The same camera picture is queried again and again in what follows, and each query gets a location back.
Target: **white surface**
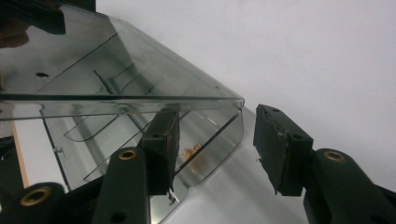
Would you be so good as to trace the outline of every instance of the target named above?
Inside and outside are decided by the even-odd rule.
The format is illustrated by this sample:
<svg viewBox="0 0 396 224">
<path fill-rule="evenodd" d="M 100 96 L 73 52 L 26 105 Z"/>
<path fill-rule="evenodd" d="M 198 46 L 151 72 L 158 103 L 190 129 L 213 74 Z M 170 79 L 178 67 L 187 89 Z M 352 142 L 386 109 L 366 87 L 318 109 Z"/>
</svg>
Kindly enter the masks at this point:
<svg viewBox="0 0 396 224">
<path fill-rule="evenodd" d="M 396 190 L 396 2 L 97 2 L 237 91 L 247 109 L 278 107 L 314 149 L 344 151 Z M 165 223 L 306 222 L 299 199 L 273 195 L 253 161 L 252 122 L 246 129 L 242 146 Z"/>
<path fill-rule="evenodd" d="M 61 170 L 52 151 L 42 119 L 14 120 L 28 186 L 41 182 L 62 184 Z"/>
</svg>

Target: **screw hole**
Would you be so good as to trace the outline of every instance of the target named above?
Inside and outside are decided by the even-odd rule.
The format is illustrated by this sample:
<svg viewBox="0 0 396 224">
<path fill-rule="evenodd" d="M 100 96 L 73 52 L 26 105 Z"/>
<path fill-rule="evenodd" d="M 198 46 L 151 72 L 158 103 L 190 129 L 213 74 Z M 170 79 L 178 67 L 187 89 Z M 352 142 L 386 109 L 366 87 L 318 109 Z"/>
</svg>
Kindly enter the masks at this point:
<svg viewBox="0 0 396 224">
<path fill-rule="evenodd" d="M 374 223 L 377 224 L 389 224 L 386 219 L 377 214 L 370 215 L 370 218 Z"/>
<path fill-rule="evenodd" d="M 326 151 L 324 155 L 327 157 L 327 159 L 332 160 L 332 161 L 344 161 L 345 157 L 341 155 L 338 152 L 335 151 Z"/>
<path fill-rule="evenodd" d="M 126 218 L 127 218 L 126 213 L 124 213 L 124 212 L 117 212 L 117 213 L 114 213 L 113 216 L 111 216 L 111 222 L 113 222 L 113 223 L 120 223 L 120 222 L 125 221 Z"/>
<path fill-rule="evenodd" d="M 137 156 L 137 152 L 134 149 L 132 149 L 132 150 L 122 151 L 119 155 L 119 158 L 123 161 L 127 161 L 135 158 L 136 156 Z"/>
<path fill-rule="evenodd" d="M 35 74 L 37 77 L 49 77 L 49 75 L 45 74 L 45 73 L 36 73 Z"/>
<path fill-rule="evenodd" d="M 295 139 L 302 139 L 303 137 L 302 136 L 300 136 L 299 134 L 294 134 L 294 135 L 292 135 L 293 136 L 293 138 L 295 138 Z"/>
<path fill-rule="evenodd" d="M 32 206 L 44 202 L 50 196 L 51 188 L 34 189 L 21 198 L 21 205 Z"/>
</svg>

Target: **metal bolt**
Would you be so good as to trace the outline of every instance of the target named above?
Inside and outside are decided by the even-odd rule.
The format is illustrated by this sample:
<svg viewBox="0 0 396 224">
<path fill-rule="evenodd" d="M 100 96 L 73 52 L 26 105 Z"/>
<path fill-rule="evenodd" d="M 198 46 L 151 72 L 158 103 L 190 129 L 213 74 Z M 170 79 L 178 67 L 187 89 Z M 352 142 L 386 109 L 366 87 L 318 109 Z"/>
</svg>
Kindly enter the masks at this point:
<svg viewBox="0 0 396 224">
<path fill-rule="evenodd" d="M 137 151 L 134 149 L 127 149 L 127 150 L 123 150 L 120 155 L 119 158 L 123 161 L 128 161 L 130 159 L 133 159 L 137 156 Z"/>
<path fill-rule="evenodd" d="M 34 189 L 29 193 L 25 194 L 21 198 L 21 205 L 32 206 L 38 203 L 44 202 L 50 196 L 52 189 L 50 187 L 41 187 L 39 189 Z"/>
<path fill-rule="evenodd" d="M 343 155 L 336 151 L 326 151 L 324 155 L 331 161 L 344 161 L 346 159 Z"/>
</svg>

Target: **transparent plastic container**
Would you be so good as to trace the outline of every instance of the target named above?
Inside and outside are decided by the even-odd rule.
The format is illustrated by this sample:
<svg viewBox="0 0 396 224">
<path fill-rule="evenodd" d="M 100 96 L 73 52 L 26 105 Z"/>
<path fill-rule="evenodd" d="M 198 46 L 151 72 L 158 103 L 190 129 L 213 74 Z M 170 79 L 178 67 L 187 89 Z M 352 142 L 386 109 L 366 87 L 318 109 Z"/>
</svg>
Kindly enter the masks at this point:
<svg viewBox="0 0 396 224">
<path fill-rule="evenodd" d="M 135 147 L 156 113 L 178 111 L 177 201 L 151 197 L 160 222 L 236 148 L 244 100 L 131 24 L 60 10 L 65 34 L 30 26 L 28 43 L 0 49 L 0 120 L 43 119 L 73 190 L 104 175 L 114 151 Z"/>
</svg>

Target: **white wall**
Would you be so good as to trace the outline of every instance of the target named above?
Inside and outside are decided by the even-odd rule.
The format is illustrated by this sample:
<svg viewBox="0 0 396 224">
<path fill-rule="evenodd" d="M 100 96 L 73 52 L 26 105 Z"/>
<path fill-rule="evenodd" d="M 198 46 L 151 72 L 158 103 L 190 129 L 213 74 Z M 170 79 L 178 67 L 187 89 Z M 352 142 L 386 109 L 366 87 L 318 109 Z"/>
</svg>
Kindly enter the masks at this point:
<svg viewBox="0 0 396 224">
<path fill-rule="evenodd" d="M 315 139 L 314 149 L 344 151 L 376 184 L 396 191 L 395 1 L 97 2 L 98 11 L 132 23 L 238 92 L 245 97 L 247 109 L 254 111 L 258 103 L 278 107 Z M 247 113 L 247 120 L 252 118 Z M 252 122 L 247 129 L 252 132 Z M 252 164 L 255 168 L 238 164 L 244 173 L 237 176 L 247 176 L 245 186 L 238 183 L 230 194 L 205 194 L 216 188 L 213 185 L 232 181 L 228 175 L 235 155 L 257 158 L 252 134 L 246 138 L 243 149 L 208 183 L 191 190 L 193 196 L 186 200 L 189 207 L 178 209 L 168 223 L 288 223 L 298 218 L 306 222 L 300 201 L 274 197 L 270 189 L 266 196 L 260 188 L 251 187 L 253 182 L 268 187 L 267 176 L 259 173 L 257 164 Z M 247 196 L 237 203 L 239 197 L 231 192 L 239 191 L 241 196 L 246 192 L 243 188 L 254 191 L 247 195 L 257 195 L 253 198 L 257 202 Z M 254 217 L 250 206 L 265 205 L 261 197 L 268 197 L 274 207 L 266 203 L 257 210 L 263 214 Z M 211 216 L 201 214 L 201 219 L 186 222 L 189 209 Z"/>
</svg>

